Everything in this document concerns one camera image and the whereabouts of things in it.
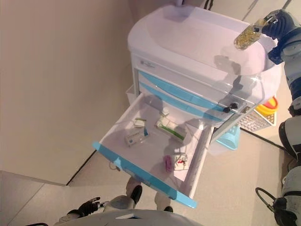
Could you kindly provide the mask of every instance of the drawer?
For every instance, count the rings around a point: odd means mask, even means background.
[[[169,109],[168,120],[185,128],[185,139],[180,142],[155,125],[164,107]],[[129,146],[125,136],[133,130],[134,120],[146,120],[148,136]],[[175,107],[156,95],[141,93],[121,118],[94,148],[109,161],[151,188],[165,193],[172,200],[195,208],[193,196],[205,160],[213,126],[195,115]],[[167,172],[163,157],[185,153],[188,169]]]

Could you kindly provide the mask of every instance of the black cable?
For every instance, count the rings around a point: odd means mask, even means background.
[[[36,223],[36,224],[26,225],[26,226],[48,226],[48,224],[46,224],[46,223]]]
[[[269,209],[270,211],[275,212],[274,208],[273,208],[270,204],[268,204],[267,201],[265,201],[264,198],[259,194],[259,191],[265,193],[265,194],[266,194],[267,196],[269,196],[273,201],[275,201],[276,198],[275,198],[273,195],[271,195],[269,192],[267,192],[266,190],[262,189],[261,187],[255,188],[255,192],[256,192],[257,196],[260,198],[260,200],[268,207],[268,209]]]
[[[208,3],[209,3],[209,0],[206,0],[204,9],[207,9]]]
[[[213,0],[211,0],[208,10],[211,10],[212,6],[213,6]]]

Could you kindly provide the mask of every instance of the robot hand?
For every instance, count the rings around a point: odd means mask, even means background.
[[[93,198],[82,204],[78,210],[71,210],[68,214],[76,213],[79,215],[80,218],[86,217],[89,214],[98,210],[100,205],[100,202],[97,202],[98,200],[100,200],[100,197]]]
[[[283,9],[269,13],[264,20],[268,24],[258,29],[272,39],[278,40],[277,47],[268,53],[269,59],[278,65],[285,61],[281,57],[282,51],[296,41],[300,42],[301,25],[290,13]]]
[[[280,41],[289,32],[300,27],[295,18],[283,9],[275,10],[265,17],[268,25],[264,26],[261,32],[272,39]]]

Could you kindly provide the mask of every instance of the blue drawer handle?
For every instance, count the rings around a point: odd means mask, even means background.
[[[146,78],[148,81],[153,83],[154,85],[158,86],[160,89],[164,90],[166,93],[169,93],[181,100],[187,101],[189,103],[192,103],[194,105],[208,108],[208,109],[213,109],[219,112],[223,112],[223,107],[218,106],[202,97],[198,97],[192,93],[189,93],[179,87],[176,87],[174,85],[171,85],[165,81],[162,81],[161,79],[157,79],[152,75],[149,75],[145,72],[141,72],[140,74]]]
[[[153,189],[159,190],[165,194],[167,194],[171,199],[189,206],[191,208],[197,207],[197,202],[193,199],[189,198],[188,196],[184,195],[183,193],[173,189],[171,186],[167,185],[160,179],[154,177],[149,172],[141,169],[137,165],[129,162],[128,160],[122,158],[120,155],[116,154],[115,152],[111,151],[107,147],[103,146],[102,144],[95,142],[93,143],[93,147],[99,151],[104,157],[108,160],[113,162],[118,168],[125,170],[131,176],[141,178],[144,182],[148,183]]]

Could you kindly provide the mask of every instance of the beige wall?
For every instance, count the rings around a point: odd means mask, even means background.
[[[125,0],[1,1],[0,170],[66,184],[127,108]]]

